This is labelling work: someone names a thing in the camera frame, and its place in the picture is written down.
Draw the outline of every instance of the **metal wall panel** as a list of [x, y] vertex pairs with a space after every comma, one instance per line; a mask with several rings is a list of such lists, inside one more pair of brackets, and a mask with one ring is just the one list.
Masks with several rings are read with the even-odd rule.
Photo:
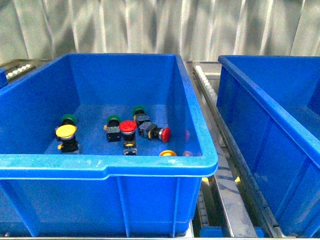
[[0, 62], [66, 53], [320, 54], [318, 0], [2, 0]]

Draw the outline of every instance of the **plastic bin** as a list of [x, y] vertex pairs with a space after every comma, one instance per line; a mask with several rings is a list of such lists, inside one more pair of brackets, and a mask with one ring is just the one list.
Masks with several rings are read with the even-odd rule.
[[[256, 235], [258, 238], [264, 238], [265, 233], [262, 231], [262, 228], [259, 226], [254, 227]], [[225, 232], [220, 226], [204, 226], [200, 229], [199, 237], [200, 238], [227, 238], [229, 236], [224, 235]]]
[[[137, 105], [172, 137], [137, 136], [138, 156], [125, 156], [104, 125], [114, 114], [132, 120]], [[10, 236], [183, 235], [202, 177], [217, 170], [177, 55], [65, 55], [0, 89], [0, 109], [0, 232]], [[64, 114], [77, 117], [80, 155], [57, 149]], [[178, 156], [159, 156], [167, 149]]]
[[286, 235], [320, 227], [320, 57], [220, 56], [217, 107]]

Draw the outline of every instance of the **yellow push button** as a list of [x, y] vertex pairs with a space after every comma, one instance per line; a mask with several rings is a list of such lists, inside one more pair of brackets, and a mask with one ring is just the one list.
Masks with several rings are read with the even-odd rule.
[[174, 151], [165, 150], [161, 152], [159, 156], [177, 156], [177, 154]]
[[71, 124], [62, 125], [56, 131], [55, 134], [62, 139], [67, 139], [72, 137], [77, 131], [77, 127]]

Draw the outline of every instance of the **bin floor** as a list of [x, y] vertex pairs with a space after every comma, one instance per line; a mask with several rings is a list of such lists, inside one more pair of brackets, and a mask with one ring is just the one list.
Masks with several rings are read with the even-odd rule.
[[[84, 155], [123, 155], [123, 141], [107, 142], [104, 125], [110, 115], [118, 115], [122, 121], [132, 120], [132, 109], [135, 106], [127, 105], [80, 105], [73, 113], [77, 120], [76, 140], [82, 146], [81, 154]], [[151, 121], [158, 127], [168, 126], [168, 105], [144, 105], [146, 113]], [[159, 139], [149, 140], [139, 136], [136, 132], [137, 153], [139, 156], [158, 156], [162, 151], [174, 149], [175, 138], [172, 137], [168, 143]], [[54, 139], [44, 154], [62, 154], [57, 146], [61, 142]]]
[[320, 116], [318, 114], [307, 106], [287, 106], [285, 109], [320, 140]]

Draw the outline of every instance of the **red push button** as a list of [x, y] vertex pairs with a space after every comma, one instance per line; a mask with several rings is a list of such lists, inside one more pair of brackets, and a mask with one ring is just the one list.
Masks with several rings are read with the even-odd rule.
[[123, 133], [131, 133], [134, 132], [137, 128], [137, 124], [135, 121], [132, 120], [125, 120], [120, 123], [119, 129]]
[[164, 143], [167, 143], [171, 136], [171, 130], [169, 127], [166, 127], [162, 130], [161, 139]]

